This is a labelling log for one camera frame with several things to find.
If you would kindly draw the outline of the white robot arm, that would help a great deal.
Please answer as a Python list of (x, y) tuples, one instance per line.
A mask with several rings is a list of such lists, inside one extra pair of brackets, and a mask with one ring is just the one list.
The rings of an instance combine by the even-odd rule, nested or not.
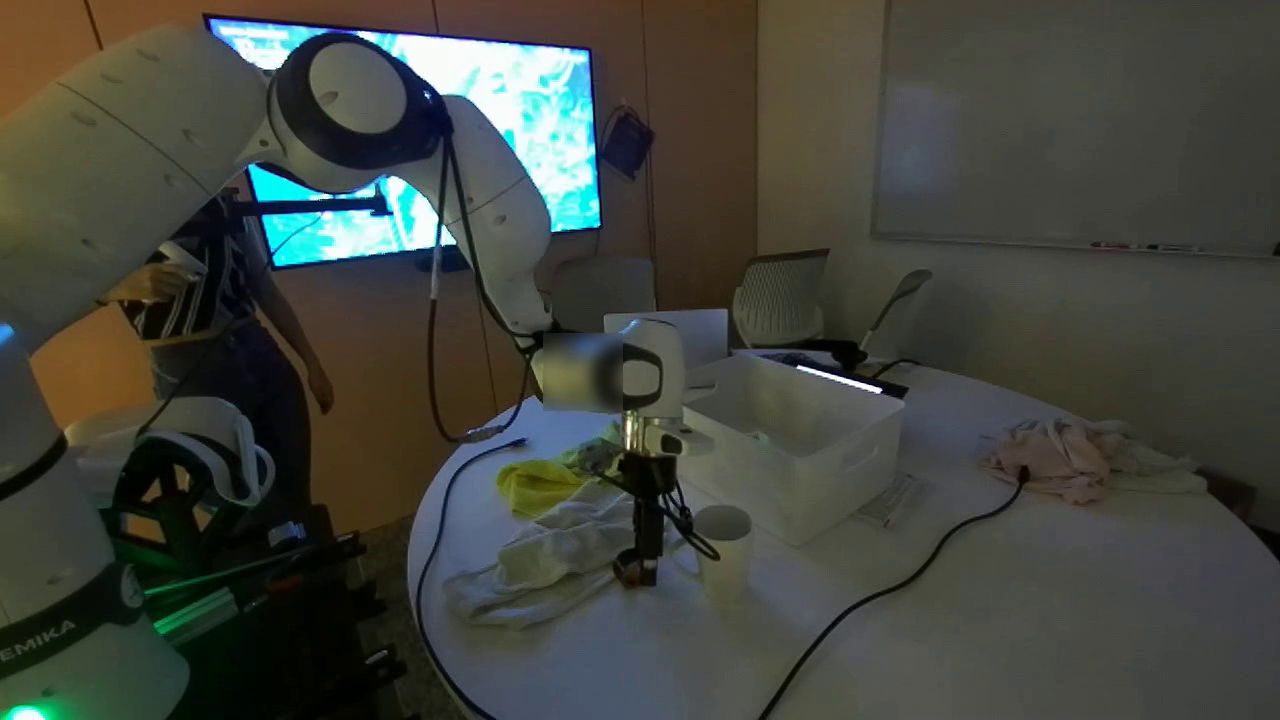
[(550, 218), (495, 122), (351, 32), (271, 70), (201, 29), (152, 29), (70, 66), (0, 122), (0, 706), (37, 720), (169, 720), (189, 661), (143, 615), (91, 484), (67, 459), (33, 350), (135, 273), (178, 225), (264, 166), (310, 192), (385, 174), (421, 192), (565, 411), (618, 421), (637, 542), (663, 552), (684, 350), (663, 322), (577, 339), (537, 284)]

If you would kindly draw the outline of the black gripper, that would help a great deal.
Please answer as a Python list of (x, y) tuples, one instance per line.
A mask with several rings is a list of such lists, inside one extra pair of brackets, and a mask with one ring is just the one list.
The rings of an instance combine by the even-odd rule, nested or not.
[(628, 411), (618, 421), (618, 454), (607, 478), (631, 497), (631, 542), (617, 554), (617, 566), (653, 566), (663, 554), (663, 508), (677, 486), (680, 439), (663, 421)]

